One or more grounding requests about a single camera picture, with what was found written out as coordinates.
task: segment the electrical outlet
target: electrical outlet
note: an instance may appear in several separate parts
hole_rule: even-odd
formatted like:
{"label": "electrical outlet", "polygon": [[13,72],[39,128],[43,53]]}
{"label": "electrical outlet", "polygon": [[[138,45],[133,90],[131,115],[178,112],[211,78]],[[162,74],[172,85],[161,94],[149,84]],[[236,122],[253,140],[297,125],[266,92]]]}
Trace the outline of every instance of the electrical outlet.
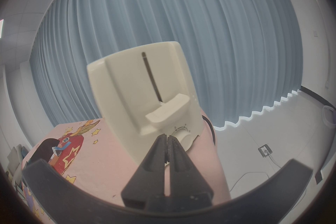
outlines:
{"label": "electrical outlet", "polygon": [[270,147],[267,144],[259,147],[258,150],[263,158],[273,153],[273,151],[270,149]]}

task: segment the pink tablecloth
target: pink tablecloth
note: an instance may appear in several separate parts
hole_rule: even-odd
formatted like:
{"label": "pink tablecloth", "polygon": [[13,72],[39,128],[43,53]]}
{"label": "pink tablecloth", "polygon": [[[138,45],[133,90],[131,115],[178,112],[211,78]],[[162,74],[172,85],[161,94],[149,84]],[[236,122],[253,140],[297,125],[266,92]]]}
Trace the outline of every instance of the pink tablecloth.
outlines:
{"label": "pink tablecloth", "polygon": [[[72,139],[79,135],[82,137],[77,137],[77,141],[72,142],[67,151],[64,150],[65,153],[59,156],[57,164],[54,164],[55,159],[51,159],[49,163],[55,165],[54,168],[66,180],[83,191],[99,199],[124,206],[120,192],[136,171],[137,165],[111,133],[103,118],[57,125],[43,140],[56,138],[60,140],[60,145],[64,145],[67,142],[65,138]],[[34,146],[25,157],[23,166],[40,143]],[[214,190],[213,204],[229,200],[230,194],[224,172],[206,122],[204,122],[202,135],[196,138],[187,153]],[[23,191],[31,211],[42,222],[53,223],[30,191],[25,187]],[[165,194],[169,195],[169,193],[169,166],[167,166]]]}

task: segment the floor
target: floor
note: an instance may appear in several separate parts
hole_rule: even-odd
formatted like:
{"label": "floor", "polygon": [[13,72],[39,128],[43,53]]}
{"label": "floor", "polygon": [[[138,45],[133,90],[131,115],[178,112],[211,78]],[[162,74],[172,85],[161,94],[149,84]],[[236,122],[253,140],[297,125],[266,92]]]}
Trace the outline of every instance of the floor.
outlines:
{"label": "floor", "polygon": [[[252,117],[241,117],[237,124],[226,122],[216,131],[218,155],[231,197],[238,197],[271,177],[288,160],[296,159],[314,169],[321,168],[333,142],[335,129],[322,120],[323,105],[304,92],[292,92],[287,98],[264,107]],[[268,144],[274,164],[263,158],[258,148]],[[292,223],[310,204],[325,180],[318,185],[314,176],[303,198],[281,223]]]}

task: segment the blue curtain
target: blue curtain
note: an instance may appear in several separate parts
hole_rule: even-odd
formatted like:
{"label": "blue curtain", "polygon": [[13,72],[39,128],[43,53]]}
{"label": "blue curtain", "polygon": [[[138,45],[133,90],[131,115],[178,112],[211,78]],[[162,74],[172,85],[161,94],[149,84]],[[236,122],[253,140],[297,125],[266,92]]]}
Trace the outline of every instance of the blue curtain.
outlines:
{"label": "blue curtain", "polygon": [[55,0],[30,58],[52,124],[101,117],[87,64],[160,41],[181,44],[200,105],[219,127],[301,86],[290,0]]}

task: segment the cable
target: cable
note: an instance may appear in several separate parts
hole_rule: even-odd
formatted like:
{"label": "cable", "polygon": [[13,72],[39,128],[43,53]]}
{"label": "cable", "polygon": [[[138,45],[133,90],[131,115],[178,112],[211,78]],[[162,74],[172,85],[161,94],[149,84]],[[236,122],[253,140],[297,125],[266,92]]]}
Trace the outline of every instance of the cable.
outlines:
{"label": "cable", "polygon": [[267,175],[268,179],[270,179],[270,177],[268,176],[268,174],[265,173],[264,171],[250,171],[250,172],[247,172],[247,173],[243,174],[243,175],[241,176],[241,178],[239,178],[239,179],[237,180],[237,182],[236,182],[236,183],[233,185],[233,187],[230,189],[230,192],[231,192],[231,190],[233,190],[233,188],[234,188],[235,185],[238,183],[238,181],[241,180],[241,179],[243,178],[243,176],[245,176],[246,174],[254,174],[254,173],[263,173],[263,174]]}
{"label": "cable", "polygon": [[216,145],[216,136],[215,136],[215,131],[212,127],[212,124],[210,122],[210,120],[206,117],[206,116],[203,116],[202,115],[202,118],[207,122],[207,124],[209,125],[210,127],[210,130],[211,130],[211,133],[212,133],[212,140],[213,140],[213,143]]}
{"label": "cable", "polygon": [[281,166],[275,162],[275,160],[272,158],[271,154],[269,154],[268,156],[271,159],[271,161],[281,169]]}
{"label": "cable", "polygon": [[292,211],[292,210],[293,210],[293,209],[300,203],[300,201],[303,200],[303,198],[305,197],[306,193],[307,193],[307,189],[304,190],[304,195],[302,196],[301,200],[299,200],[299,201],[296,203],[296,205],[291,209],[291,211]]}

